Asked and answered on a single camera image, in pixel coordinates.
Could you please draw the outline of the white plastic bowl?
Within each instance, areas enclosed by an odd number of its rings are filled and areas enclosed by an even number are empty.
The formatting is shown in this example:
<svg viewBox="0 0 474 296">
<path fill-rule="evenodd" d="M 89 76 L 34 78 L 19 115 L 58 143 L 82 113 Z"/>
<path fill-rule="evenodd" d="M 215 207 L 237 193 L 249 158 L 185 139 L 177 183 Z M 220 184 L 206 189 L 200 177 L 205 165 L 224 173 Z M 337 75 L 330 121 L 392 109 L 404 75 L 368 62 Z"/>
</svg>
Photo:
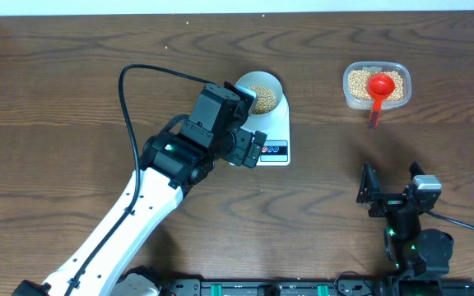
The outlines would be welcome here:
<svg viewBox="0 0 474 296">
<path fill-rule="evenodd" d="M 252 130 L 269 129 L 281 104 L 282 86 L 279 80 L 268 72 L 249 72 L 237 81 L 237 86 L 243 86 L 257 95 L 245 126 Z"/>
</svg>

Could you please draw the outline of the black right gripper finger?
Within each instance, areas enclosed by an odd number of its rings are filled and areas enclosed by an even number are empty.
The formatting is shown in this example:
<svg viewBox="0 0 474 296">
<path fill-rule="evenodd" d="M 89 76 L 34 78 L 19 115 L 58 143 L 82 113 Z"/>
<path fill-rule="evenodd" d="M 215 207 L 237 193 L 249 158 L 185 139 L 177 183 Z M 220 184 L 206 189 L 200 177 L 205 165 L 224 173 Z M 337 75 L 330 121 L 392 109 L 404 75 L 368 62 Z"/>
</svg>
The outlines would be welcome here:
<svg viewBox="0 0 474 296">
<path fill-rule="evenodd" d="M 380 198 L 380 195 L 381 187 L 376 172 L 370 163 L 365 163 L 362 167 L 362 178 L 356 202 L 359 204 L 373 203 Z"/>
<path fill-rule="evenodd" d="M 409 173 L 412 178 L 414 178 L 417 175 L 425 175 L 424 170 L 416 161 L 413 161 L 411 166 L 409 167 Z"/>
</svg>

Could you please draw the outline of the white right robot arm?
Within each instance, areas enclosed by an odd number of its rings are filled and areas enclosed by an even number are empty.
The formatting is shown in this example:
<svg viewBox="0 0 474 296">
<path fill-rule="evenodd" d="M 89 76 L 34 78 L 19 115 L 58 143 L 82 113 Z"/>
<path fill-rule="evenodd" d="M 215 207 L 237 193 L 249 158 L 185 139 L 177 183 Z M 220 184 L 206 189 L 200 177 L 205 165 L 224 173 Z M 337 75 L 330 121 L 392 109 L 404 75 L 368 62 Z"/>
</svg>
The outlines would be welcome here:
<svg viewBox="0 0 474 296">
<path fill-rule="evenodd" d="M 441 295 L 441 277 L 449 272 L 453 237 L 437 229 L 421 228 L 420 215 L 434 208 L 442 185 L 414 162 L 411 183 L 400 193 L 384 193 L 370 164 L 362 166 L 356 202 L 369 205 L 368 215 L 385 218 L 386 253 L 397 272 L 374 282 L 374 295 Z"/>
</svg>

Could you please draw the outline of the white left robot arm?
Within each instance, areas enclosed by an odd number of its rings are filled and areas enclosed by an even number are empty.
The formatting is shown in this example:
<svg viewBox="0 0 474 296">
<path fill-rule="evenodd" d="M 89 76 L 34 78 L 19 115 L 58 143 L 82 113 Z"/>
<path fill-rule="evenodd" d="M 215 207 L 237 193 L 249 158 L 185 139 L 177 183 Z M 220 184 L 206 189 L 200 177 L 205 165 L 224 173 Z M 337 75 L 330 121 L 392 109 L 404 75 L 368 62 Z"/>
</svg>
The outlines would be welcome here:
<svg viewBox="0 0 474 296">
<path fill-rule="evenodd" d="M 23 280 L 15 295 L 111 295 L 156 226 L 223 159 L 254 168 L 267 138 L 244 124 L 257 95 L 206 83 L 191 114 L 173 117 L 142 150 L 121 197 L 89 238 L 42 283 Z"/>
</svg>

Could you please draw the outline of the red plastic measuring scoop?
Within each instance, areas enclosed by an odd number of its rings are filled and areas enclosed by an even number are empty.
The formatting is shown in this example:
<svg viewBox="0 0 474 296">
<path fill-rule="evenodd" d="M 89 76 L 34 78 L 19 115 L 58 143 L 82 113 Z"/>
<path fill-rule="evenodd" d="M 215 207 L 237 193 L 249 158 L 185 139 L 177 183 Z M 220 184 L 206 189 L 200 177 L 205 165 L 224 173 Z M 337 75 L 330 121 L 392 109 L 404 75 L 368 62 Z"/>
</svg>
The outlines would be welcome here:
<svg viewBox="0 0 474 296">
<path fill-rule="evenodd" d="M 370 129 L 375 129 L 378 126 L 383 102 L 394 92 L 395 88 L 395 82 L 392 77 L 384 73 L 376 73 L 367 81 L 367 93 L 374 100 L 369 115 Z"/>
</svg>

